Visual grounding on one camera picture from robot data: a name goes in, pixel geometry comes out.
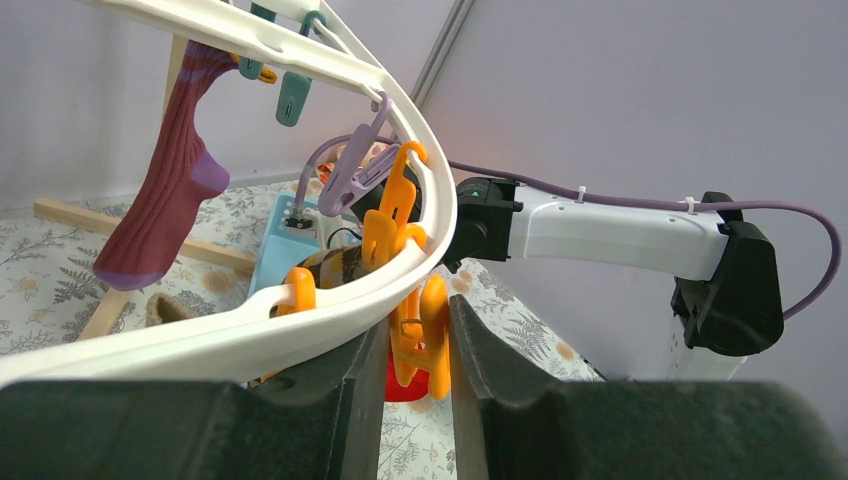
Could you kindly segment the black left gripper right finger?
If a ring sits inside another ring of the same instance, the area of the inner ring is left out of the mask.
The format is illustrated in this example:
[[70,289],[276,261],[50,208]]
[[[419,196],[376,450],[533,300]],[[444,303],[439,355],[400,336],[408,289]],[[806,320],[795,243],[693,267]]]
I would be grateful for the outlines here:
[[843,479],[812,406],[775,383],[563,381],[450,299],[461,479]]

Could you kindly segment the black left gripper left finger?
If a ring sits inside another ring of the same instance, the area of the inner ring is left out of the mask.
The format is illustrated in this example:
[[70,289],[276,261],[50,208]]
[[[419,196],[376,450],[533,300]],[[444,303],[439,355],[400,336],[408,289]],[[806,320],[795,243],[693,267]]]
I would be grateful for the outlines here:
[[372,479],[388,325],[245,389],[33,381],[1,392],[5,479]]

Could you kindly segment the teal clothespin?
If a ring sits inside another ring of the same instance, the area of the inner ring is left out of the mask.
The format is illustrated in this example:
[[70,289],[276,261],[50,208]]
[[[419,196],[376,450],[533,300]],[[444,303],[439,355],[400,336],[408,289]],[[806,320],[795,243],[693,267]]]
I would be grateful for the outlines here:
[[[318,20],[323,26],[326,25],[326,16],[318,10],[309,11],[299,28],[299,34],[308,37],[311,31],[316,31],[313,21]],[[297,125],[303,112],[312,79],[302,74],[286,71],[282,78],[281,89],[278,97],[275,118],[277,122],[285,127]]]

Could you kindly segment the white plastic clip hanger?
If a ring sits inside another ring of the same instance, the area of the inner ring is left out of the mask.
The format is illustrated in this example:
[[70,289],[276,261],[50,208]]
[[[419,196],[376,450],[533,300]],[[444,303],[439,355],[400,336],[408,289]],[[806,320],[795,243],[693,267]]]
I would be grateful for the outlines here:
[[390,123],[404,140],[423,145],[413,157],[422,193],[421,250],[409,239],[386,265],[364,278],[316,292],[314,309],[278,319],[271,308],[290,303],[291,288],[276,285],[236,309],[159,327],[81,339],[5,356],[1,382],[66,379],[230,380],[244,383],[319,356],[383,320],[436,267],[455,232],[457,199],[451,169],[427,121],[391,73],[323,1],[272,1],[269,8],[300,20],[325,14],[322,39],[221,1],[105,1],[102,8],[222,50],[305,74],[368,97],[385,91],[396,106]]

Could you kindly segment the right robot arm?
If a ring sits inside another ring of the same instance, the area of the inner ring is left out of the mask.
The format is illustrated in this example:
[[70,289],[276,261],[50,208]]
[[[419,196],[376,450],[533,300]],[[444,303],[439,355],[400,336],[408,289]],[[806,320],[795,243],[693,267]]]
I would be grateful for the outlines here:
[[473,177],[457,189],[444,265],[468,258],[564,258],[663,272],[675,281],[662,376],[727,380],[781,338],[775,250],[738,209],[709,192],[677,211],[569,199],[515,181]]

